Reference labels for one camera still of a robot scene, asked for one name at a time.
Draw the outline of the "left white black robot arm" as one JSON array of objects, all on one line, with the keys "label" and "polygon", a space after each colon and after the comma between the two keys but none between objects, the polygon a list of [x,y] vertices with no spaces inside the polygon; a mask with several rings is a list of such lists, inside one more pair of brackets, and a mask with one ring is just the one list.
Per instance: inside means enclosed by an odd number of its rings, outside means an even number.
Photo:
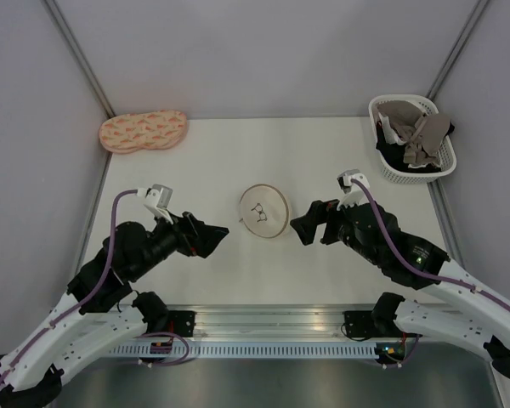
[{"label": "left white black robot arm", "polygon": [[69,282],[31,338],[0,355],[0,407],[44,407],[115,346],[163,334],[169,309],[154,292],[137,294],[119,314],[112,309],[133,293],[134,282],[174,253],[207,258],[229,232],[190,212],[170,221],[160,218],[153,230],[133,221],[114,224],[95,258]]}]

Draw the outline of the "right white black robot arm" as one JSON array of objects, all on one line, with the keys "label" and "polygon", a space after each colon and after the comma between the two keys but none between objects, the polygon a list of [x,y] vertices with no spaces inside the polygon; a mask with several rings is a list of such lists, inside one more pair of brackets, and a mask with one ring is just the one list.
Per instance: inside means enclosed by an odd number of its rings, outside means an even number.
[{"label": "right white black robot arm", "polygon": [[393,283],[427,293],[461,313],[456,318],[431,312],[385,292],[371,312],[376,333],[436,337],[478,355],[510,379],[510,300],[476,279],[443,249],[404,232],[397,218],[375,201],[314,201],[290,225],[305,246],[313,243],[322,226],[321,244],[343,243]]}]

